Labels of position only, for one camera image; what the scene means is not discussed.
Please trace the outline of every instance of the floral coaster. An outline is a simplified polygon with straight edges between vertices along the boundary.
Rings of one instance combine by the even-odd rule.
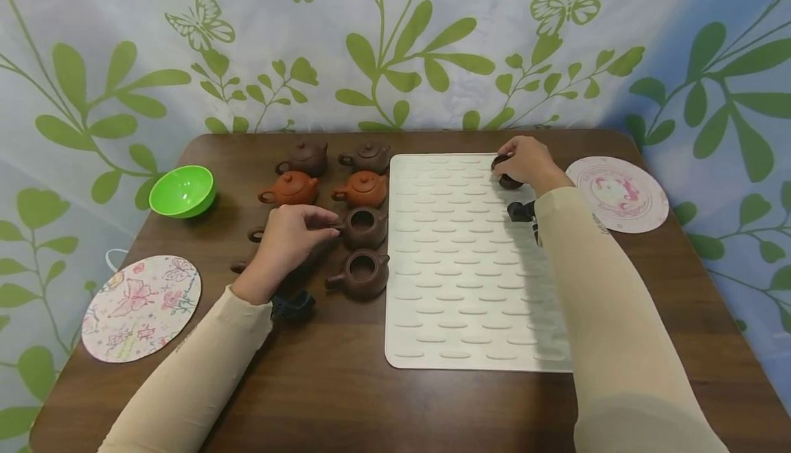
[[[130,362],[181,332],[200,299],[198,270],[183,257],[147,257],[115,273],[82,319],[85,349],[105,362]]]
[[[610,230],[644,233],[667,219],[670,206],[665,191],[654,177],[627,161],[590,156],[573,162],[566,174]]]

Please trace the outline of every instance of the fabric backdrop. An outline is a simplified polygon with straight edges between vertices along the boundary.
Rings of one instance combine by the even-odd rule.
[[[205,132],[627,130],[791,407],[790,4],[0,0],[0,452]]]

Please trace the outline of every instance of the white silicone mat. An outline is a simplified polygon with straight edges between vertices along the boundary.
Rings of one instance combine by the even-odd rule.
[[[130,362],[160,350],[198,307],[198,270],[183,257],[146,257],[115,273],[82,319],[85,349],[105,362]]]
[[[589,156],[574,161],[566,174],[610,230],[644,233],[667,219],[670,204],[665,191],[654,177],[628,161]]]
[[[530,223],[506,206],[494,154],[390,162],[385,355],[400,369],[571,372],[551,269]]]

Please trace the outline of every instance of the plastic bowl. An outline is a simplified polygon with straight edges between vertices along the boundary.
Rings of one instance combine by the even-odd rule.
[[[163,217],[192,218],[206,211],[216,195],[211,172],[204,167],[187,165],[164,174],[153,185],[149,205]]]

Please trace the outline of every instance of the arm sleeve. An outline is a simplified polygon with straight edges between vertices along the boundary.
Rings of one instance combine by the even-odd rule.
[[[220,300],[135,393],[99,453],[197,452],[271,324],[225,288]]]
[[[583,193],[562,187],[542,195],[536,220],[569,335],[578,451],[726,452],[703,416],[645,283]],[[624,429],[626,416],[642,426]],[[650,428],[664,428],[665,434],[641,434]],[[638,441],[629,444],[639,448],[614,448],[627,432]],[[690,437],[686,432],[705,437],[708,449],[654,442],[674,434],[672,441],[683,442]]]

